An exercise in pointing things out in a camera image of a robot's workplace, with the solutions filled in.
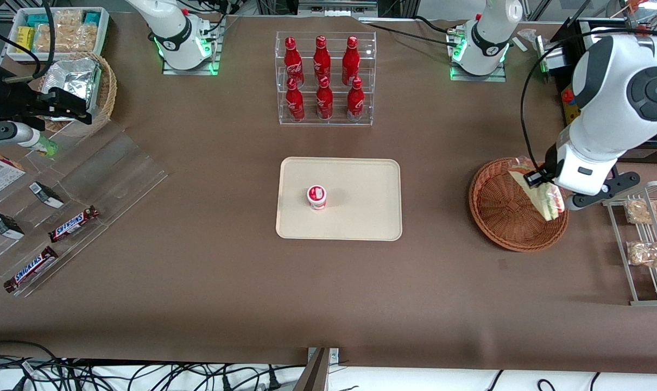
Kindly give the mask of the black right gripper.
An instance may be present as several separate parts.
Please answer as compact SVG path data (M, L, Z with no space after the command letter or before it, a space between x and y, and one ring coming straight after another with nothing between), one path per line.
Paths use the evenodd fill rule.
M82 97L75 96L60 87L51 87L48 92L41 94L26 83L8 84L4 81L5 78L14 76L12 72L0 67L0 121L10 121L16 116L43 115L48 110L48 106L51 106L49 121L79 121L86 125L92 124L92 113Z

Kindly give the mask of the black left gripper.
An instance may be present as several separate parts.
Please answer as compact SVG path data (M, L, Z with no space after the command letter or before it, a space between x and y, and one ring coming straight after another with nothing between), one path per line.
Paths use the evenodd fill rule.
M529 188L536 188L543 183L557 183L561 173L561 159L558 158L557 144L552 144L545 153L545 170L534 170L525 174L525 183Z

